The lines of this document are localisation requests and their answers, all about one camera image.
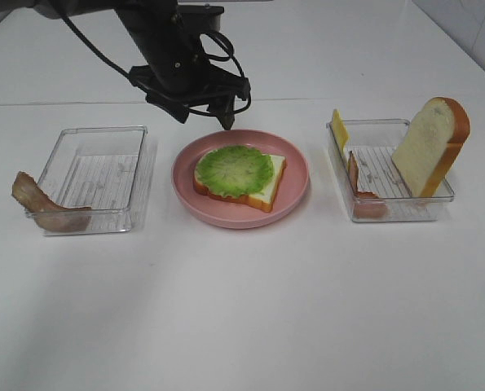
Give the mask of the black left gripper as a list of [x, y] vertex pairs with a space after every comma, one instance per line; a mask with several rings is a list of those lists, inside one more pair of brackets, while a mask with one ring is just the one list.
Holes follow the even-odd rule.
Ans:
[[234, 102], [251, 104], [251, 87], [235, 49], [228, 40], [216, 40], [224, 52], [214, 55], [202, 46], [192, 53], [190, 59], [165, 59], [156, 65], [135, 66], [128, 74], [130, 83], [146, 94], [146, 101], [170, 114], [184, 124], [189, 110], [206, 106], [209, 114], [216, 117], [225, 130], [235, 121]]

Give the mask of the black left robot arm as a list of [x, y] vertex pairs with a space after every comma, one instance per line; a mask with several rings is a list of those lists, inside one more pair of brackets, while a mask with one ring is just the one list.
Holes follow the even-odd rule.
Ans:
[[[184, 123], [189, 115], [215, 117], [229, 130], [240, 109], [251, 104], [249, 79], [231, 73], [219, 62], [238, 61], [232, 43], [219, 31], [221, 6], [176, 1], [34, 1], [35, 11], [62, 19], [76, 36], [108, 66], [146, 94], [146, 101]], [[75, 15], [113, 10], [145, 58], [143, 66], [125, 71], [71, 21]]]

